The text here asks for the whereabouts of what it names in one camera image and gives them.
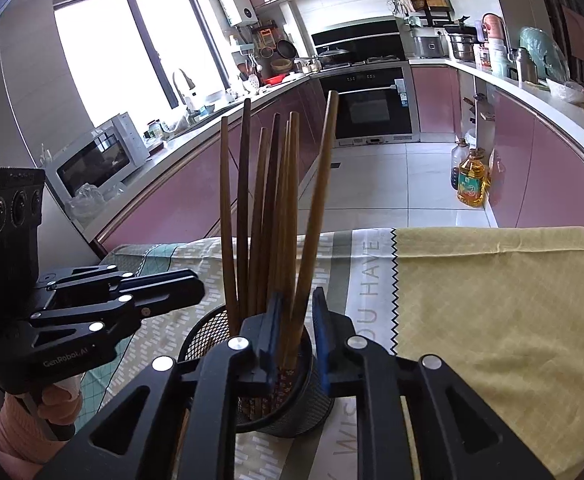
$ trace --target green bottle label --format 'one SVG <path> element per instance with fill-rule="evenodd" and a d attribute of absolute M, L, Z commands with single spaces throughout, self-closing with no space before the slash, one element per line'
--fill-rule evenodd
<path fill-rule="evenodd" d="M 481 179 L 472 178 L 461 173 L 458 176 L 458 193 L 471 202 L 479 200 L 481 197 Z"/>

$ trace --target white water heater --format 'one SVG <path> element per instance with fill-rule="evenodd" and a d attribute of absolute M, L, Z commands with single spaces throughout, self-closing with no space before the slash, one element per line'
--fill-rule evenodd
<path fill-rule="evenodd" d="M 230 27 L 244 27 L 258 22 L 250 0 L 219 0 Z"/>

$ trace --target tile floor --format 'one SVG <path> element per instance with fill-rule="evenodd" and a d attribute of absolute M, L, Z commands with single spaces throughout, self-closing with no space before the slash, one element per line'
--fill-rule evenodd
<path fill-rule="evenodd" d="M 454 144 L 383 144 L 336 148 L 323 231 L 374 227 L 489 227 L 483 209 L 459 202 L 450 186 Z M 312 179 L 298 202 L 304 234 L 314 189 Z"/>

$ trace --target yellow cooking oil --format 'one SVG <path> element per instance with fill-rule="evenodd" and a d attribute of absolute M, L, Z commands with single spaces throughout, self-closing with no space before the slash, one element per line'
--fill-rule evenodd
<path fill-rule="evenodd" d="M 470 150 L 470 157 L 458 168 L 456 196 L 461 202 L 472 207 L 483 205 L 485 199 L 487 171 L 479 159 L 477 150 Z"/>

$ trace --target patterned tablecloth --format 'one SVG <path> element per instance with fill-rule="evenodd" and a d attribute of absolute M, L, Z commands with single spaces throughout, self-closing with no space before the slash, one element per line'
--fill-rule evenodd
<path fill-rule="evenodd" d="M 298 238 L 298 257 L 303 246 Z M 207 295 L 144 321 L 122 358 L 86 374 L 85 423 L 159 355 L 224 303 L 218 238 L 122 246 L 104 263 L 153 274 L 189 268 Z M 584 230 L 374 229 L 323 234 L 313 286 L 357 333 L 417 359 L 441 355 L 561 480 L 584 467 Z M 306 325 L 312 335 L 311 308 Z M 241 480 L 355 480 L 355 399 L 294 440 L 236 439 Z"/>

